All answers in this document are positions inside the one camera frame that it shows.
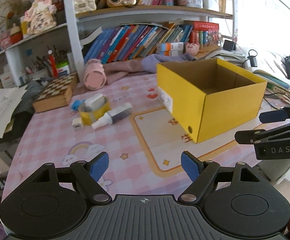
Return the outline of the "white USB charger cube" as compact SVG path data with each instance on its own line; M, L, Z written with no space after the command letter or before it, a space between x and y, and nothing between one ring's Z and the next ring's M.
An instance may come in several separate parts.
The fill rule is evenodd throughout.
M72 120L72 127L74 131L81 131L84 129L84 123L82 121L82 118L74 118Z

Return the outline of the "white blue spray bottle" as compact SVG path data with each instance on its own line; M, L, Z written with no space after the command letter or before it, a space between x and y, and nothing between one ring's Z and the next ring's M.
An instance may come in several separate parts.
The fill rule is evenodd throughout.
M92 124L93 129L98 129L106 125L112 125L116 122L126 118L131 115L133 107L131 103L126 102L114 109L107 111L101 118L99 118L95 123Z

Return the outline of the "yellow tape roll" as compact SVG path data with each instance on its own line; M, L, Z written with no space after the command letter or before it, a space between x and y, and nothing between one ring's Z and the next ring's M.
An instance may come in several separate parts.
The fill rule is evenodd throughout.
M85 126L91 126L95 121L111 109L109 99L107 97L104 99L105 103L99 109L94 111L88 111L83 103L79 106L78 112L80 114L80 118L82 119L82 123Z

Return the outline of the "white power adapter block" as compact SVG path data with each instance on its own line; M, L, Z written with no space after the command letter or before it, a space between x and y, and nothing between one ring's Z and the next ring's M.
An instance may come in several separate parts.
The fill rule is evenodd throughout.
M85 111L93 112L100 109L106 103L105 97L103 94L95 94L92 97L84 101Z

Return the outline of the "stack of papers and books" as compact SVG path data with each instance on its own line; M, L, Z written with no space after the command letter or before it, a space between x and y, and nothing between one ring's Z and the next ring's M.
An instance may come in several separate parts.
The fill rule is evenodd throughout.
M219 58L243 67L267 81L267 89L279 98L290 102L290 80L283 58L275 53L260 53L256 56L257 66L253 67L247 58L248 53L241 50L227 51L218 46L202 48L197 59Z

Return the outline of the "pink checkered table mat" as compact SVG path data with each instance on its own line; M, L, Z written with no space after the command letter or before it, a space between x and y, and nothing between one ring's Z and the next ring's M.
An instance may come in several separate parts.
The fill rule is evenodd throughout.
M108 153L110 163L99 183L111 195L179 195L190 183L180 165L182 151L223 166L238 161L257 164L253 147L237 144L234 131L193 143L159 101L156 84L156 76L140 75L104 87L101 93L111 107L129 102L133 113L99 129L75 130L72 122L78 113L68 106L35 114L11 163L3 196L44 163L67 167L77 160L89 161L102 151Z

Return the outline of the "yellow cardboard box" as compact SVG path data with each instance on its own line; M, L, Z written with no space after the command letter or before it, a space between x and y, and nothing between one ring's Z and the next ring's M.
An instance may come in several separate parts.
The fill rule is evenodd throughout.
M159 99L203 142L257 117L267 81L221 59L157 64Z

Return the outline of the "blue crumpled object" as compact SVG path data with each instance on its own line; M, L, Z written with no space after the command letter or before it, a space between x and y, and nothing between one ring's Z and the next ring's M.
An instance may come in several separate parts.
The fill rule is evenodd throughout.
M73 111L78 111L79 110L79 107L84 103L85 101L84 100L75 100L72 105L71 105L71 109Z

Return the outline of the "wooden chess board box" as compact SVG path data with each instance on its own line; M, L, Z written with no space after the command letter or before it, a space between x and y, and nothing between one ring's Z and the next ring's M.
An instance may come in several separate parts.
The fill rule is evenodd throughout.
M35 112L42 113L68 106L77 84L77 73L53 79L33 103Z

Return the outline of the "small black display device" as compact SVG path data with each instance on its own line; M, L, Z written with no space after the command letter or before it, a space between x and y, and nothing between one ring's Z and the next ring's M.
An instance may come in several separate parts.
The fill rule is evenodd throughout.
M232 40L224 40L223 50L235 51L236 50L236 42L234 42Z

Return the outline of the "pink cylindrical bottle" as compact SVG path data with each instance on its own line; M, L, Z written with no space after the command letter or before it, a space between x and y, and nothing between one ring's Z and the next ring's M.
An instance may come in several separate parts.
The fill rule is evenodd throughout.
M99 59L90 59L85 64L84 85L89 90L99 90L106 83L104 67Z

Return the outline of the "pink purple cloth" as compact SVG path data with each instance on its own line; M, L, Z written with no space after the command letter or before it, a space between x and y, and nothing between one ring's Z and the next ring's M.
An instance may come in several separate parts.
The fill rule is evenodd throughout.
M166 62L195 61L196 58L190 54L180 56L165 56L152 54L142 59L119 61L104 64L106 74L106 85L110 85L131 73L157 73L156 65Z

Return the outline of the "pink pig plush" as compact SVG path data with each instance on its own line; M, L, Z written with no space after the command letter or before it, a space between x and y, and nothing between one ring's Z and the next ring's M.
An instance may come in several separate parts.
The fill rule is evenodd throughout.
M185 43L185 53L196 56L200 50L200 45L196 43Z

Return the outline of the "green lid white jar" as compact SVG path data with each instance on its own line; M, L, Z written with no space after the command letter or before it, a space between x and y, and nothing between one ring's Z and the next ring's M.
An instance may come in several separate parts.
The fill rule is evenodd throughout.
M63 60L56 64L56 70L58 76L64 76L70 74L70 64L67 60Z

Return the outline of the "orange white medicine boxes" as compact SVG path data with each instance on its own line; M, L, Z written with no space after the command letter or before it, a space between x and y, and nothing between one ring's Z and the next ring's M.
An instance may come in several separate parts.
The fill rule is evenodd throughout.
M184 53L184 42L158 43L156 54L165 56L180 56Z

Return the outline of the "red white marker bottle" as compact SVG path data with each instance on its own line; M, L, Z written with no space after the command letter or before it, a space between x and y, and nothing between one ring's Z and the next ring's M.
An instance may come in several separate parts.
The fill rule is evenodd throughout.
M55 61L55 57L53 55L53 51L51 49L48 50L48 56L49 56L50 66L52 68L52 77L57 78L58 72L57 72L57 68L56 68L56 61Z

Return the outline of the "row of colourful books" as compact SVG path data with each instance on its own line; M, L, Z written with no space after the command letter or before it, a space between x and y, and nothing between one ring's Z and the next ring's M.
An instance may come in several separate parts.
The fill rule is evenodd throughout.
M201 48L220 45L219 24L204 21L176 23L120 24L113 28L98 28L85 52L84 62L99 59L102 64L127 61L156 54L158 43L196 43Z

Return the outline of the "lucky cat figurine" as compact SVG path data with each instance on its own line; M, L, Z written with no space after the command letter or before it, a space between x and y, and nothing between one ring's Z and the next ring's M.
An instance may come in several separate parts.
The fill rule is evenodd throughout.
M57 25L54 14L56 6L52 0L34 0L30 9L24 14L24 20L29 23L27 33L40 34Z

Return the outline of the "white pearl handbag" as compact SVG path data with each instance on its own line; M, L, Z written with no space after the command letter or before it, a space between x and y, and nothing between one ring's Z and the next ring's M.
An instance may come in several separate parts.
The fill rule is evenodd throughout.
M93 12L97 9L95 0L73 0L75 14Z

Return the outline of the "white bookshelf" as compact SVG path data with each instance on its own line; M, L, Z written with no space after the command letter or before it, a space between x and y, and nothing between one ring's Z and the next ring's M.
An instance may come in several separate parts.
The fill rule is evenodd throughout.
M17 44L9 46L6 50L0 51L0 53L4 54L6 57L9 71L11 72L16 86L22 85L22 75L25 73L25 66L27 65L25 51L31 48L30 43L33 43L39 36L42 36L45 40L60 41L59 38L53 38L51 32L64 26L67 27L70 48L73 54L74 68L78 73L80 82L84 79L85 71L84 57L82 54L82 41L99 27L105 29L127 23L162 23L172 22L179 19L184 21L208 21L212 18L223 18L233 20L232 34L224 35L223 37L231 39L237 37L238 20L236 17L236 0L232 0L232 14L193 7L138 5L132 8L119 7L101 9L94 12L83 13L78 16L74 13L73 0L64 0L64 2L66 16L65 24L48 29L38 35L31 35Z

